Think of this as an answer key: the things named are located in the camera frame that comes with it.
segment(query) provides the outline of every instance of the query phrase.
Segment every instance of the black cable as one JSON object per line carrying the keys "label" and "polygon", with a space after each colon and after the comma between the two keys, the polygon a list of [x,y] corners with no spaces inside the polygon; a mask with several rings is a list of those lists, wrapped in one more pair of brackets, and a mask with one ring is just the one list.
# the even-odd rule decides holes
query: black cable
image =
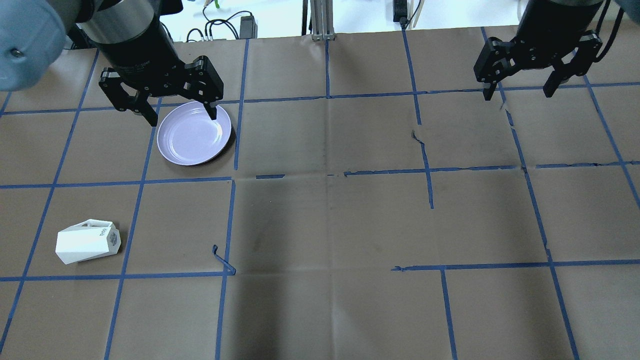
{"label": "black cable", "polygon": [[189,30],[189,32],[187,33],[187,42],[189,42],[189,36],[191,35],[192,32],[197,31],[200,34],[200,38],[203,38],[204,35],[202,34],[202,31],[200,31],[200,29],[191,29]]}
{"label": "black cable", "polygon": [[214,25],[226,25],[229,30],[231,30],[231,34],[233,34],[234,38],[238,39],[238,32],[236,30],[236,27],[229,22],[228,20],[225,19],[213,19],[210,20],[209,22],[207,22],[207,24],[205,24],[205,32],[207,32],[207,25],[209,26],[209,36],[212,37],[213,36],[213,26]]}
{"label": "black cable", "polygon": [[600,29],[602,28],[602,22],[604,21],[604,15],[607,15],[607,11],[609,11],[609,5],[611,4],[611,0],[607,0],[604,3],[604,7],[602,8],[602,13],[600,13],[600,18],[598,19],[598,26],[596,26],[596,34],[600,34]]}
{"label": "black cable", "polygon": [[160,22],[160,24],[162,24],[162,27],[166,31],[166,34],[169,35],[169,38],[171,39],[171,41],[173,41],[173,36],[171,36],[171,33],[169,32],[169,29],[166,27],[166,25],[164,25],[163,22]]}
{"label": "black cable", "polygon": [[613,45],[613,41],[616,39],[616,35],[618,34],[618,29],[620,29],[620,24],[622,23],[622,16],[625,14],[625,11],[620,8],[618,11],[618,16],[616,17],[616,22],[613,24],[613,29],[611,29],[611,35],[609,35],[609,39],[607,40],[607,45],[605,45],[604,50],[600,53],[600,55],[596,56],[593,62],[599,63],[600,60],[604,59],[604,56],[609,52],[609,49]]}
{"label": "black cable", "polygon": [[406,29],[407,26],[409,26],[409,24],[411,24],[411,21],[413,20],[413,17],[415,16],[415,14],[418,12],[418,9],[420,8],[420,4],[422,3],[422,0],[418,1],[418,6],[415,7],[415,10],[413,11],[413,15],[411,15],[411,17],[406,21],[406,23],[404,25],[402,25],[402,29]]}

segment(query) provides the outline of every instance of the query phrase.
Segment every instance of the blue tape grid line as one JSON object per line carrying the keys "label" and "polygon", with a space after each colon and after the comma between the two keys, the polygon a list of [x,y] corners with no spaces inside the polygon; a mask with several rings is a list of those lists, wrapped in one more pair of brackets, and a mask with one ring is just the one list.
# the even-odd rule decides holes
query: blue tape grid line
{"label": "blue tape grid line", "polygon": [[[640,86],[638,83],[602,83],[602,84],[590,84],[592,88],[603,87],[615,87],[615,86]],[[560,88],[588,88],[587,85],[561,85]],[[519,90],[542,90],[542,86],[515,86],[504,87],[503,91],[519,91]],[[280,102],[280,101],[308,101],[316,99],[352,99],[359,97],[387,97],[387,96],[406,96],[406,95],[429,95],[429,94],[446,94],[451,92],[482,92],[482,89],[451,89],[451,90],[422,90],[422,91],[407,91],[407,92],[383,92],[383,93],[371,93],[371,94],[342,94],[342,95],[317,95],[317,96],[300,96],[300,97],[274,97],[265,99],[243,99],[244,103],[254,102]],[[241,100],[222,100],[218,101],[218,104],[239,104]],[[187,102],[171,102],[160,105],[160,107],[175,107],[186,104]],[[101,108],[83,108],[80,111],[102,111],[102,110],[114,110],[110,106]],[[5,111],[3,115],[22,115],[22,114],[40,114],[40,113],[72,113],[76,109],[52,109],[52,110],[21,110],[21,111]]]}
{"label": "blue tape grid line", "polygon": [[[82,103],[84,102],[84,98],[86,97],[87,89],[89,88],[89,82],[91,80],[91,76],[93,74],[93,70],[95,69],[95,64],[98,61],[98,51],[95,52],[95,56],[93,57],[93,63],[91,65],[91,70],[89,71],[89,75],[87,76],[86,81],[84,82],[84,90],[82,92],[82,96],[80,96],[80,101],[76,108],[76,115],[74,116],[74,120],[71,123],[71,128],[69,129],[69,135],[67,136],[67,142],[65,143],[65,148],[62,151],[62,155],[60,157],[60,162],[58,163],[58,169],[56,170],[56,175],[53,178],[53,185],[58,183],[58,178],[60,177],[60,172],[62,171],[62,166],[64,165],[65,158],[67,156],[67,151],[69,150],[69,145],[71,143],[71,138],[74,134],[74,129],[76,128],[76,124],[78,121],[78,117],[80,116],[80,109],[82,108]],[[5,100],[3,104],[3,109],[8,102],[9,95],[7,95],[7,100]],[[11,322],[13,320],[13,316],[15,314],[16,307],[18,306],[18,301],[20,300],[20,294],[22,293],[22,287],[24,286],[24,278],[27,276],[29,272],[29,266],[31,266],[31,260],[33,259],[33,254],[35,253],[36,246],[38,245],[38,240],[40,238],[40,233],[42,232],[42,226],[44,225],[45,217],[47,216],[47,212],[49,210],[49,205],[51,204],[51,199],[53,198],[54,187],[49,190],[49,196],[47,196],[47,201],[45,203],[44,209],[42,210],[42,216],[40,217],[40,222],[38,223],[38,229],[36,230],[35,237],[33,239],[33,243],[31,244],[31,250],[29,251],[29,256],[27,257],[27,261],[24,265],[24,269],[22,271],[22,279],[18,285],[18,289],[15,292],[15,296],[13,298],[13,304],[11,306],[11,310],[9,312],[9,317],[4,326],[4,331],[2,338],[0,339],[0,353],[2,353],[2,349],[4,348],[4,343],[6,341],[6,337],[9,333],[9,328],[11,327]]]}
{"label": "blue tape grid line", "polygon": [[240,153],[240,135],[242,131],[242,113],[244,110],[244,90],[246,84],[246,63],[249,58],[249,39],[244,43],[244,58],[242,63],[242,78],[240,80],[240,105],[238,106],[238,123],[236,126],[236,151],[234,153],[234,170],[238,169],[238,157]]}
{"label": "blue tape grid line", "polygon": [[631,189],[631,194],[633,194],[634,200],[636,201],[636,206],[638,207],[638,209],[640,209],[640,197],[638,197],[638,192],[636,190],[636,186],[634,185],[634,181],[631,179],[629,170],[627,169],[627,164],[622,159],[622,153],[620,153],[620,149],[618,148],[618,145],[616,145],[616,141],[613,138],[613,135],[611,134],[611,130],[609,129],[609,125],[607,124],[607,120],[605,119],[604,114],[602,113],[602,109],[600,109],[600,105],[598,104],[598,99],[596,99],[596,95],[593,92],[591,83],[589,82],[587,75],[583,76],[582,78],[584,79],[585,84],[587,84],[589,95],[591,96],[593,105],[595,106],[596,111],[598,112],[598,116],[600,117],[602,127],[604,127],[604,131],[607,133],[607,137],[611,142],[611,147],[613,148],[613,151],[616,153],[616,157],[618,158],[618,163],[622,168],[622,171],[625,173],[625,177],[627,178],[627,183],[629,184],[629,188]]}
{"label": "blue tape grid line", "polygon": [[[619,260],[575,260],[555,261],[556,267],[567,266],[607,266],[607,265],[640,265],[640,259]],[[495,263],[495,264],[452,264],[452,265],[412,265],[396,266],[391,271],[440,271],[440,270],[480,270],[480,269],[513,269],[513,268],[546,268],[549,262],[539,263]]]}
{"label": "blue tape grid line", "polygon": [[[225,246],[225,262],[229,262],[229,254],[231,251],[231,234],[234,223],[234,208],[236,206],[236,182],[231,182],[231,196],[229,199],[229,215],[227,218],[227,244]],[[216,331],[216,349],[215,359],[220,360],[220,352],[222,347],[222,325],[225,314],[225,299],[227,297],[227,277],[229,275],[235,275],[236,271],[233,269],[231,272],[225,272],[222,277],[222,285],[220,288],[220,302],[218,308],[218,330]]]}
{"label": "blue tape grid line", "polygon": [[[158,99],[156,105],[156,114],[160,112],[160,105],[163,98]],[[145,180],[147,178],[147,170],[149,166],[149,159],[151,158],[151,150],[154,145],[154,136],[156,135],[156,128],[152,127],[149,134],[149,142],[147,145],[147,156],[145,157],[145,165],[142,169],[142,176],[140,177],[140,184],[138,188],[138,197],[136,198],[136,207],[133,211],[133,217],[131,219],[131,228],[129,229],[129,238],[127,239],[127,246],[124,252],[124,259],[122,260],[122,269],[120,271],[120,281],[118,282],[118,291],[116,292],[116,300],[113,306],[113,314],[111,315],[111,323],[109,325],[109,335],[107,337],[107,344],[104,350],[104,360],[109,359],[111,352],[111,344],[113,342],[113,331],[115,330],[116,320],[118,318],[118,309],[120,308],[120,299],[122,298],[122,288],[124,286],[125,274],[127,272],[127,265],[129,264],[129,254],[131,253],[131,247],[133,245],[133,235],[136,232],[136,224],[138,222],[138,212],[140,211],[140,203],[142,202],[142,193],[145,188]]]}
{"label": "blue tape grid line", "polygon": [[442,282],[442,297],[444,300],[444,311],[447,317],[447,328],[449,329],[449,344],[451,345],[452,360],[458,360],[458,351],[456,350],[456,337],[453,333],[453,321],[451,319],[451,305],[449,303],[449,289],[447,288],[447,276],[443,270],[440,270],[440,281]]}
{"label": "blue tape grid line", "polygon": [[324,41],[324,76],[325,76],[325,97],[331,98],[331,92],[329,88],[329,40]]}
{"label": "blue tape grid line", "polygon": [[[481,28],[482,31],[482,35],[484,38],[484,41],[486,41],[487,36],[486,36],[486,31],[484,30],[484,28]],[[502,97],[502,102],[505,103],[507,101],[505,92],[502,88],[502,83],[498,84],[499,86],[499,90],[500,90],[500,96]],[[562,313],[562,317],[563,317],[563,321],[564,321],[564,328],[566,329],[566,333],[567,333],[567,337],[569,339],[569,345],[571,346],[571,350],[573,353],[573,358],[574,360],[579,360],[580,356],[578,354],[578,348],[575,344],[575,339],[573,338],[573,331],[571,329],[571,323],[569,322],[569,316],[567,315],[566,312],[566,308],[564,306],[564,298],[562,295],[562,291],[560,289],[560,283],[558,281],[557,278],[557,274],[556,274],[556,268],[554,265],[554,260],[553,257],[551,255],[551,251],[547,248],[547,234],[545,232],[545,227],[542,223],[542,217],[540,216],[540,209],[538,207],[538,201],[536,200],[536,194],[533,190],[533,185],[531,183],[531,178],[529,177],[529,171],[527,169],[527,162],[525,161],[524,158],[524,154],[522,152],[522,147],[520,146],[520,141],[518,139],[518,133],[515,130],[515,126],[513,124],[513,118],[510,114],[510,112],[505,109],[505,112],[507,114],[507,118],[509,120],[509,125],[511,126],[511,134],[513,135],[513,141],[516,144],[516,148],[518,149],[518,156],[520,157],[520,162],[522,163],[522,171],[524,173],[524,177],[525,180],[527,181],[527,188],[529,190],[529,196],[531,198],[531,204],[533,206],[533,210],[536,214],[536,220],[538,221],[538,229],[540,230],[540,236],[542,238],[542,242],[544,244],[545,247],[545,252],[547,253],[547,263],[548,263],[548,267],[550,269],[551,272],[551,278],[554,282],[554,287],[556,289],[556,296],[558,299],[558,304],[560,306],[560,312]]]}

